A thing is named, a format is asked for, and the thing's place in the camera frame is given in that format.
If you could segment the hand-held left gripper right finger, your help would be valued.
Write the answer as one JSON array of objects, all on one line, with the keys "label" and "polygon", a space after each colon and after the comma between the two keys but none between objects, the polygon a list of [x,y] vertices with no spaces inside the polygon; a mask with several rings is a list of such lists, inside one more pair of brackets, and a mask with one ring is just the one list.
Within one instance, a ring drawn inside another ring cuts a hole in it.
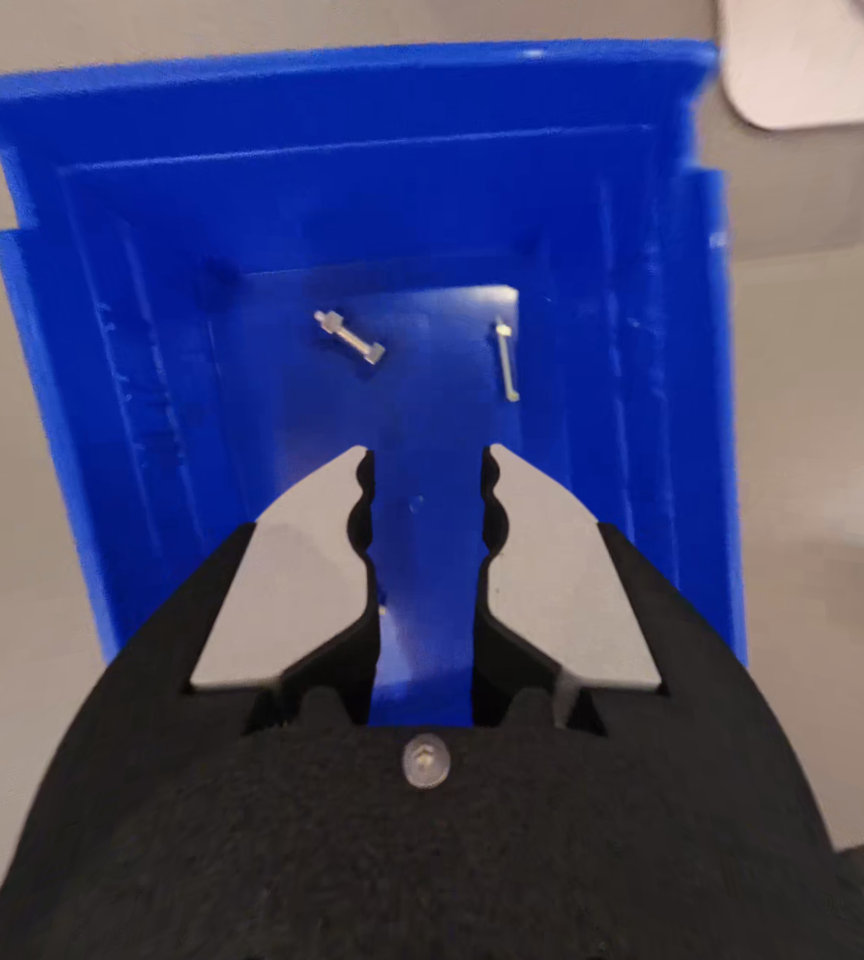
[{"label": "hand-held left gripper right finger", "polygon": [[486,557],[473,618],[473,725],[497,728],[524,691],[556,728],[605,728],[595,691],[663,679],[597,516],[508,446],[483,451]]}]

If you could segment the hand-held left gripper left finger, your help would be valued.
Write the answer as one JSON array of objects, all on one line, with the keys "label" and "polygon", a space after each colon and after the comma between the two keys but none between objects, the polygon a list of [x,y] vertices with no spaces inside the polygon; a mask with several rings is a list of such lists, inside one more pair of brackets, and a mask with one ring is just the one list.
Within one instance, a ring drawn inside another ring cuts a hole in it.
[{"label": "hand-held left gripper left finger", "polygon": [[287,723],[325,688],[353,724],[368,723],[381,646],[375,495],[375,455],[354,445],[258,515],[193,690],[255,691],[259,710]]}]

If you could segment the thin short steel bolt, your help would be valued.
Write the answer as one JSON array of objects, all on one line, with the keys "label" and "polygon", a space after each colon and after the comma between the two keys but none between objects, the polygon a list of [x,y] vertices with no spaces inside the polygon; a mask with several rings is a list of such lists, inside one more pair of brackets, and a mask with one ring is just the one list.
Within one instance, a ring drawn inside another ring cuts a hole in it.
[{"label": "thin short steel bolt", "polygon": [[502,388],[505,399],[509,403],[518,403],[521,401],[521,395],[517,389],[517,384],[515,381],[515,371],[512,357],[514,331],[504,318],[496,317],[494,322],[494,333],[496,337]]}]

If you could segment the small steel bolt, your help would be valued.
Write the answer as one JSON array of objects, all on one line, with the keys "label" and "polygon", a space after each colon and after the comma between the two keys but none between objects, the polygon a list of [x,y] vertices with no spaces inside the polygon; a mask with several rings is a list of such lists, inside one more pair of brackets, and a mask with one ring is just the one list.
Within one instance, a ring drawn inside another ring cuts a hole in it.
[{"label": "small steel bolt", "polygon": [[344,316],[335,310],[317,310],[313,313],[313,319],[325,334],[345,344],[370,366],[377,366],[386,353],[381,343],[367,342],[351,330]]}]

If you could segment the blue plastic bin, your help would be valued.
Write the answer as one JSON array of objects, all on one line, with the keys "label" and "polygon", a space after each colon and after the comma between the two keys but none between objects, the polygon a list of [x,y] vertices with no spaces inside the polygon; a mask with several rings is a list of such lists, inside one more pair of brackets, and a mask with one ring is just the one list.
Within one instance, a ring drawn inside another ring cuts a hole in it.
[{"label": "blue plastic bin", "polygon": [[0,76],[0,271],[105,658],[363,446],[395,650],[371,716],[467,723],[500,443],[746,664],[724,186],[695,145],[717,60],[578,39]]}]

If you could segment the white document stand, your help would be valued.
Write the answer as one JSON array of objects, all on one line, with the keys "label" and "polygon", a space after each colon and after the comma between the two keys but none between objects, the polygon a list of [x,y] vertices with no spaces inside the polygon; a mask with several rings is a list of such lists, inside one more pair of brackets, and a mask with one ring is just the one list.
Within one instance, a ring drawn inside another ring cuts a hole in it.
[{"label": "white document stand", "polygon": [[765,131],[864,125],[864,1],[718,1],[722,86]]}]

